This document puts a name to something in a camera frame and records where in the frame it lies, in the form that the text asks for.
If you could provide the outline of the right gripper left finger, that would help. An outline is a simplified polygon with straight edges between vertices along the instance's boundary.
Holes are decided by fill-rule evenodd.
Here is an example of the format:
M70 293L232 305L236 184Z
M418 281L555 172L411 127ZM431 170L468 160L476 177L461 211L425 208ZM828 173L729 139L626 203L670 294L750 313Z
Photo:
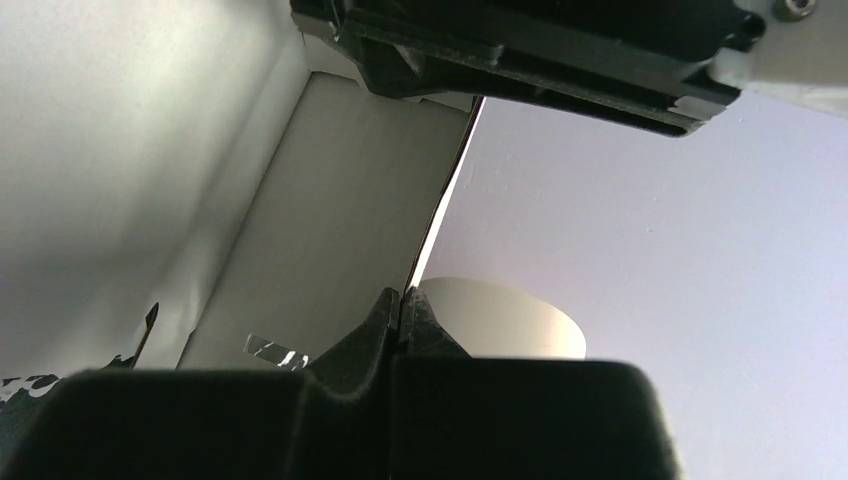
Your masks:
M385 479L386 370L400 318L365 320L288 372L88 371L49 395L5 479Z

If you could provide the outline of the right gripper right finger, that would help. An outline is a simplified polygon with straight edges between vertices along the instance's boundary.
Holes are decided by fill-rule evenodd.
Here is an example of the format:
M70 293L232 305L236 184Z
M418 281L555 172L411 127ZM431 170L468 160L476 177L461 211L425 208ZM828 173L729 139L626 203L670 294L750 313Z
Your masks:
M419 289L390 367L394 479L679 479L648 377L627 363L474 358Z

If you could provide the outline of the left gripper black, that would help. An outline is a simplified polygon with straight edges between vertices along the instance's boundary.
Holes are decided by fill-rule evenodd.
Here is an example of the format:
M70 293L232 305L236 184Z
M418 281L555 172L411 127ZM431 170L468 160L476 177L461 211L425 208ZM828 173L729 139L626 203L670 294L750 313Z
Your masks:
M739 97L709 66L766 31L733 1L294 1L291 13L387 98L494 97L669 137Z

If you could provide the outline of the white cardboard box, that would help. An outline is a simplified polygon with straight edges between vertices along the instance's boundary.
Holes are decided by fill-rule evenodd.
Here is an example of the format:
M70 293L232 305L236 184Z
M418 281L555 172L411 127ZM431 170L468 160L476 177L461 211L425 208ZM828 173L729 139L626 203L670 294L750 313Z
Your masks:
M304 94L317 141L436 133L465 112L313 74L284 1L1 5L1 374L131 354L172 366Z

